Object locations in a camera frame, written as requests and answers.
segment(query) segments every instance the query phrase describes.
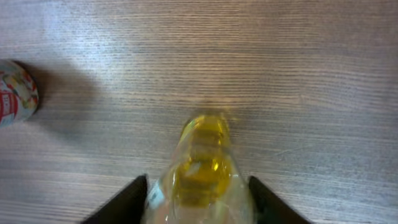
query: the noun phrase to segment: bottle label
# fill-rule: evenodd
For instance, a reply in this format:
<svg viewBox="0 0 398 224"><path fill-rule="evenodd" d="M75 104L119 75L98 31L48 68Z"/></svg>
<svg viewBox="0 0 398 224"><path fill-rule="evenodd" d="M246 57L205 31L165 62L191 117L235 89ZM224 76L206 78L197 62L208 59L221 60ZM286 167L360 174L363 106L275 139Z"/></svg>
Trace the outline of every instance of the bottle label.
<svg viewBox="0 0 398 224"><path fill-rule="evenodd" d="M151 209L156 209L165 200L159 181L156 181L154 187L150 190L147 198L147 205Z"/></svg>

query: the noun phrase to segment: wooden table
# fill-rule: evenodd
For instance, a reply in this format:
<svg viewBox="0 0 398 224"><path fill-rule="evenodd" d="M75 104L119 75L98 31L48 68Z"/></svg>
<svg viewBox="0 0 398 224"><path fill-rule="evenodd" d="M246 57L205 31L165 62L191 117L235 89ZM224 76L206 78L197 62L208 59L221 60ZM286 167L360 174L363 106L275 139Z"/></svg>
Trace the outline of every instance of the wooden table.
<svg viewBox="0 0 398 224"><path fill-rule="evenodd" d="M398 220L396 0L0 0L41 108L0 130L0 223L73 223L227 111L234 153L315 223Z"/></svg>

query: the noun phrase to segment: clear plastic bottle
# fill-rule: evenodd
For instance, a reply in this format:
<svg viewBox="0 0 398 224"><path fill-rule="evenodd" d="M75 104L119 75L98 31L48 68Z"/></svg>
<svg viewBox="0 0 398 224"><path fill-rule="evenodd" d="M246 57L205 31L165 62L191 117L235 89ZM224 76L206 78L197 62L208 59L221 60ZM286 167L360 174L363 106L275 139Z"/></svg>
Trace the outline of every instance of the clear plastic bottle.
<svg viewBox="0 0 398 224"><path fill-rule="evenodd" d="M142 224L252 224L254 205L229 151L220 115L200 115L181 133L173 163L147 197Z"/></svg>

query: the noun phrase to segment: can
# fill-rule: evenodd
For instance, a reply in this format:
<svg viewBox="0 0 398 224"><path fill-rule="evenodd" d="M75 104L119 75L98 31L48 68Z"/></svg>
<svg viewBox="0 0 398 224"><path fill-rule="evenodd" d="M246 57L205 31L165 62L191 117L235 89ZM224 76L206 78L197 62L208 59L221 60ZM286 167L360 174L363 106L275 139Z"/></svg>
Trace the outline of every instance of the can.
<svg viewBox="0 0 398 224"><path fill-rule="evenodd" d="M32 116L38 104L32 77L15 62L0 60L0 128Z"/></svg>

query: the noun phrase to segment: cooking oil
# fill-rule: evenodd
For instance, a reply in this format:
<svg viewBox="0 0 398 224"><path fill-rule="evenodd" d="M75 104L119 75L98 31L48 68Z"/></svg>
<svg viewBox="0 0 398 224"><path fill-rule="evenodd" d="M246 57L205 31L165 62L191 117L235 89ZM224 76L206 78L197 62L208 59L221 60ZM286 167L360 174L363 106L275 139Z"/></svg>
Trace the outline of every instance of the cooking oil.
<svg viewBox="0 0 398 224"><path fill-rule="evenodd" d="M230 183L228 125L222 116L199 116L184 127L181 141L187 141L187 156L173 174L173 198L183 206L208 206Z"/></svg>

